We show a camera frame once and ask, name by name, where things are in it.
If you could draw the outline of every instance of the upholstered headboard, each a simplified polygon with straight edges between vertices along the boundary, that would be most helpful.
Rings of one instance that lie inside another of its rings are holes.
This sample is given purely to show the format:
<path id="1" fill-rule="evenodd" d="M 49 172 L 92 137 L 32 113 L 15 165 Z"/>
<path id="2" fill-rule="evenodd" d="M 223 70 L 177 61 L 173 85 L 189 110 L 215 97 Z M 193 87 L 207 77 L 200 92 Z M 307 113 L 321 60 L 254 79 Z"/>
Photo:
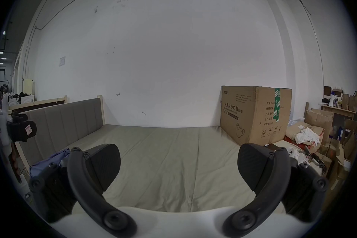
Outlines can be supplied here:
<path id="1" fill-rule="evenodd" d="M 37 133 L 27 143 L 16 142 L 20 157 L 29 166 L 100 129 L 104 122 L 102 97 L 23 112 L 34 121 Z"/>

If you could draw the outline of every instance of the mattress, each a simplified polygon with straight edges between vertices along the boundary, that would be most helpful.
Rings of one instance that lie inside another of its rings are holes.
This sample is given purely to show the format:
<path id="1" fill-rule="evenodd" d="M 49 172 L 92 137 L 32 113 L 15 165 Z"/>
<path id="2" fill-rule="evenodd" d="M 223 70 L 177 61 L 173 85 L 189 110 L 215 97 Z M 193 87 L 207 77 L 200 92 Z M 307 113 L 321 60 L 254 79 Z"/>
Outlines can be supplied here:
<path id="1" fill-rule="evenodd" d="M 244 207 L 255 197 L 239 174 L 239 145 L 220 127 L 104 125 L 71 144 L 119 148 L 121 168 L 103 197 L 114 207 L 193 212 Z M 82 213 L 76 203 L 72 213 Z M 280 204 L 275 212 L 283 213 Z"/>

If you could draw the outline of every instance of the large cardboard box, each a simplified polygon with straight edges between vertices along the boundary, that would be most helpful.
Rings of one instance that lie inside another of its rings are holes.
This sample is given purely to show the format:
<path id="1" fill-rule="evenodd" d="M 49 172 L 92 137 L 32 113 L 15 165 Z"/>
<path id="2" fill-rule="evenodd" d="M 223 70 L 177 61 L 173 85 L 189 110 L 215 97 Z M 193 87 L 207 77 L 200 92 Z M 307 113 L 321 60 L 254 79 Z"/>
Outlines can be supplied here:
<path id="1" fill-rule="evenodd" d="M 328 136 L 330 135 L 332 129 L 333 112 L 313 109 L 306 110 L 305 112 L 305 123 L 311 124 L 313 126 L 318 126 L 324 128 L 324 138 L 322 142 L 328 141 Z"/>
<path id="2" fill-rule="evenodd" d="M 291 94 L 291 89 L 222 86 L 220 125 L 239 145 L 264 146 L 283 140 Z"/>

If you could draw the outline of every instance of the white cloth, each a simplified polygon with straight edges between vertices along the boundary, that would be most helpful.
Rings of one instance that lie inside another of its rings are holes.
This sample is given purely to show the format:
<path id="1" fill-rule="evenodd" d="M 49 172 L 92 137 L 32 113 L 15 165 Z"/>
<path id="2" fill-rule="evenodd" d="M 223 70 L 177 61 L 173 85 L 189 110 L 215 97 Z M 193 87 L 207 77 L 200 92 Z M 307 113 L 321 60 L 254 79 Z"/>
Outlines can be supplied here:
<path id="1" fill-rule="evenodd" d="M 314 133 L 310 128 L 302 129 L 300 133 L 295 135 L 295 142 L 297 144 L 312 145 L 314 142 L 315 146 L 320 143 L 320 137 L 318 134 Z"/>

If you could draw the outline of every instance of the wooden table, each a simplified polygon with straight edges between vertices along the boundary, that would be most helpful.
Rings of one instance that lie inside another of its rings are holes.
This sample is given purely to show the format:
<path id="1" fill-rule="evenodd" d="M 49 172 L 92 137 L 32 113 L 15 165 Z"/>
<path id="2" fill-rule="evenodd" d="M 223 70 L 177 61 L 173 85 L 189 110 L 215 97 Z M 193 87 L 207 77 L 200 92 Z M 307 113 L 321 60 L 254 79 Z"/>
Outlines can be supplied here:
<path id="1" fill-rule="evenodd" d="M 337 108 L 337 107 L 331 107 L 328 105 L 321 105 L 322 110 L 325 111 L 330 111 L 336 114 L 340 114 L 343 116 L 347 116 L 350 117 L 353 120 L 353 117 L 355 116 L 356 112 L 350 111 L 350 110 L 345 110 L 345 109 L 341 109 L 341 108 Z"/>

